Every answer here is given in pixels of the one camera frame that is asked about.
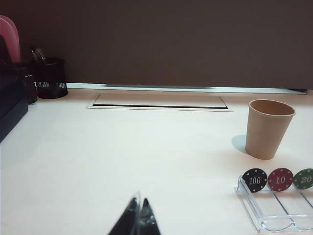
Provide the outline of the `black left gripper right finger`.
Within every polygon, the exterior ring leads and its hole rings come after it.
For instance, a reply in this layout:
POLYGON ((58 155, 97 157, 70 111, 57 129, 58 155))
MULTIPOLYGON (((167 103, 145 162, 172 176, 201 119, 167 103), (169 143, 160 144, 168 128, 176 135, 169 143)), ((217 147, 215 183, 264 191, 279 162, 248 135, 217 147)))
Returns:
POLYGON ((154 212, 147 198, 145 198, 143 201, 143 206, 139 217, 139 234, 161 235, 154 212))

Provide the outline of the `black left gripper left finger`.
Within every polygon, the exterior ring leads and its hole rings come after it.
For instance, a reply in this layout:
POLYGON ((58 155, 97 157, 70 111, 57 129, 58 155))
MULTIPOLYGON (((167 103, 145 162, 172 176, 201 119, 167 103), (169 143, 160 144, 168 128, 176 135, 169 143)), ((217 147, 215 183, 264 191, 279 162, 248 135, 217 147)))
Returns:
POLYGON ((123 213, 108 233, 109 235, 135 235, 141 207, 141 195, 137 191, 132 195, 123 213))

